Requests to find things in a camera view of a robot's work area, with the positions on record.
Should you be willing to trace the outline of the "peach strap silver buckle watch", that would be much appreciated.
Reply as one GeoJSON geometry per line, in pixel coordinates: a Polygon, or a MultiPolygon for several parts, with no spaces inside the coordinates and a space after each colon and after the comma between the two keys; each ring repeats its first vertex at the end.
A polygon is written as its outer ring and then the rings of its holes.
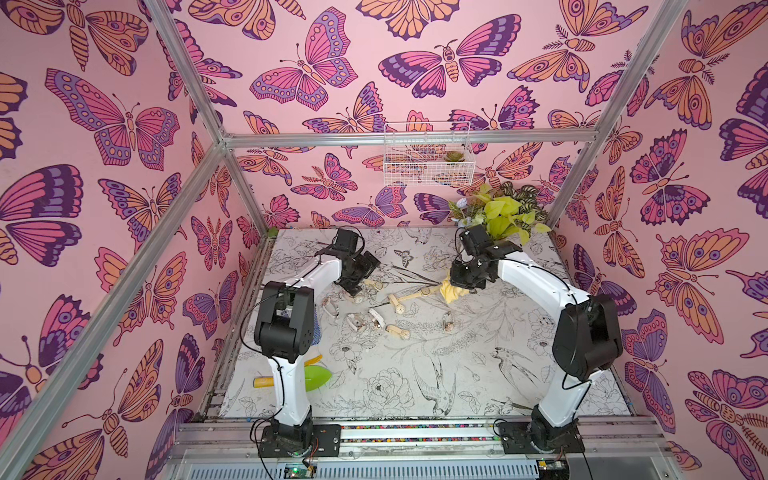
{"type": "Polygon", "coordinates": [[[377,291],[381,291],[381,290],[383,290],[385,288],[385,284],[383,282],[381,282],[381,281],[365,279],[363,281],[363,283],[366,286],[369,286],[369,287],[371,287],[371,288],[373,288],[373,289],[375,289],[377,291]]]}

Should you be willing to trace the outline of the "yellow cleaning cloth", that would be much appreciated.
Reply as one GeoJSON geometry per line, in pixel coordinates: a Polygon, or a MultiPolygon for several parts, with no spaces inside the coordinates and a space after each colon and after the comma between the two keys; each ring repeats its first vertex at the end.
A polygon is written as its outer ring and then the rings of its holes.
{"type": "Polygon", "coordinates": [[[449,278],[446,278],[441,283],[439,292],[447,305],[450,305],[451,303],[470,293],[468,289],[453,285],[449,278]]]}

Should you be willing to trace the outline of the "pink strap round watch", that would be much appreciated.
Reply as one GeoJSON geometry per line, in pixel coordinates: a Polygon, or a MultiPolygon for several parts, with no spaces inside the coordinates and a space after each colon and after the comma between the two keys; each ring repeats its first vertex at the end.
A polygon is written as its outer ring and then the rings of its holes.
{"type": "Polygon", "coordinates": [[[333,299],[326,298],[321,303],[322,310],[330,317],[337,318],[340,310],[333,299]]]}

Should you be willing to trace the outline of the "square silver face watch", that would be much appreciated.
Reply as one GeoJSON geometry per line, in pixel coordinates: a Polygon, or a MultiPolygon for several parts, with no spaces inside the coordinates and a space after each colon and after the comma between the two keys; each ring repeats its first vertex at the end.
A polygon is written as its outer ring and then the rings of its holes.
{"type": "Polygon", "coordinates": [[[386,322],[379,312],[371,308],[368,310],[368,314],[371,316],[372,324],[375,329],[382,330],[386,328],[386,322]]]}

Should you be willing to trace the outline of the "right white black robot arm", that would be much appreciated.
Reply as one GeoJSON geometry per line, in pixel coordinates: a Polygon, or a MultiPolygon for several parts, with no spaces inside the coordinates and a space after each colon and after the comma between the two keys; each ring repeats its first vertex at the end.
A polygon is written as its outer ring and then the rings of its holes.
{"type": "Polygon", "coordinates": [[[521,246],[493,240],[481,225],[461,229],[458,239],[463,248],[451,265],[451,285],[479,290],[489,282],[506,282],[555,321],[551,350],[558,369],[532,410],[526,440],[541,453],[558,452],[577,437],[578,410],[593,382],[623,353],[616,303],[607,294],[571,285],[521,246]]]}

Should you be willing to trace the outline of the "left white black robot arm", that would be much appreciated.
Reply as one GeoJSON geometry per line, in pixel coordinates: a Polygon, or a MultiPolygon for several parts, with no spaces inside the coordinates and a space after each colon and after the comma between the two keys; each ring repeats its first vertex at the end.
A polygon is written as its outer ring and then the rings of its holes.
{"type": "Polygon", "coordinates": [[[304,364],[314,341],[316,297],[333,285],[355,296],[380,265],[355,229],[337,230],[314,257],[313,265],[294,276],[267,282],[251,312],[254,343],[271,362],[277,400],[262,438],[290,455],[310,453],[318,444],[304,364]]]}

